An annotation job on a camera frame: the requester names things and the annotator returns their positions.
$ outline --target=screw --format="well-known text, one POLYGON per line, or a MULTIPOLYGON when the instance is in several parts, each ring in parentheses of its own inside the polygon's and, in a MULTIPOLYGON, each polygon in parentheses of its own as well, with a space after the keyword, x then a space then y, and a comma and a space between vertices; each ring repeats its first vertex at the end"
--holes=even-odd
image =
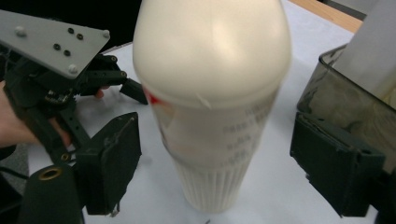
POLYGON ((84 36, 82 34, 77 35, 77 39, 82 40, 83 38, 84 38, 84 36))
POLYGON ((17 36, 20 36, 20 37, 22 37, 22 36, 26 36, 26 30, 25 30, 25 28, 23 27, 23 26, 17 26, 17 27, 15 27, 15 34, 17 35, 17 36))
POLYGON ((64 55, 65 55, 65 56, 68 57, 68 56, 70 56, 70 54, 71 54, 71 53, 70 53, 70 51, 69 51, 68 49, 66 49, 66 50, 64 51, 64 55))
POLYGON ((76 74, 78 72, 77 66, 73 63, 69 65, 68 70, 71 74, 76 74))
POLYGON ((108 30, 103 31, 103 37, 104 38, 110 38, 110 32, 108 30))
POLYGON ((60 49, 61 49, 61 46, 60 46, 59 44, 54 44, 54 45, 53 45, 53 48, 56 49, 56 50, 60 50, 60 49))

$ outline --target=bottle label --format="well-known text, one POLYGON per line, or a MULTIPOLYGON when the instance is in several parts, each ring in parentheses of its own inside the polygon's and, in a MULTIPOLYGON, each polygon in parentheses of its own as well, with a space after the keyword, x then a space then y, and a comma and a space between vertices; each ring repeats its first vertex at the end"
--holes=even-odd
POLYGON ((250 160, 276 96, 275 91, 249 105, 205 110, 169 104, 145 92, 171 156, 203 168, 250 160))

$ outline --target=translucent plastic container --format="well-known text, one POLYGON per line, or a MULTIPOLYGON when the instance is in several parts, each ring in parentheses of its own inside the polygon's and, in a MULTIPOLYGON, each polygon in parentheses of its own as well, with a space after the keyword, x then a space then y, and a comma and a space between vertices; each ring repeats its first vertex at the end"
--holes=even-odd
POLYGON ((396 167, 396 111, 333 68, 345 46, 320 55, 297 104, 298 110, 326 119, 386 155, 384 169, 396 167))

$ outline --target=mounting hole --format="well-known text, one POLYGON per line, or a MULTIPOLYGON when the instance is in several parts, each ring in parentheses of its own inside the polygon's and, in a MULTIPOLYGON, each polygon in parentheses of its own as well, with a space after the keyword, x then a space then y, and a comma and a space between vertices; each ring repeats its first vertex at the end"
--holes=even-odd
POLYGON ((65 51, 64 51, 64 56, 70 56, 71 55, 71 53, 70 53, 70 50, 68 50, 68 49, 66 49, 65 51))
POLYGON ((56 49, 56 50, 60 50, 60 49, 61 49, 61 45, 59 45, 59 44, 54 44, 54 45, 53 45, 53 48, 56 49))
POLYGON ((84 39, 84 36, 82 34, 77 34, 77 39, 82 40, 84 39))
POLYGON ((51 180, 51 179, 61 175, 61 173, 62 173, 62 169, 61 168, 53 167, 53 168, 50 168, 48 170, 43 171, 39 175, 38 179, 39 180, 51 180))
POLYGON ((69 154, 67 154, 67 153, 62 154, 61 160, 62 161, 68 161, 69 160, 69 154))

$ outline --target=dark gray robotic arm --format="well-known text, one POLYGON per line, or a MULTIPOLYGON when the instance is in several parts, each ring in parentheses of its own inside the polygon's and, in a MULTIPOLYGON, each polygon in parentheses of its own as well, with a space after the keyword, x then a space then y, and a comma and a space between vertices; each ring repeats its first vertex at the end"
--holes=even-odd
POLYGON ((118 116, 90 138, 75 116, 76 96, 122 85, 120 92, 147 105, 140 84, 119 69, 115 56, 98 53, 108 31, 3 10, 0 18, 0 45, 17 59, 4 91, 53 162, 29 177, 18 222, 81 223, 84 206, 90 215, 114 214, 141 156, 138 116, 118 116), (70 133, 74 150, 50 118, 70 133))

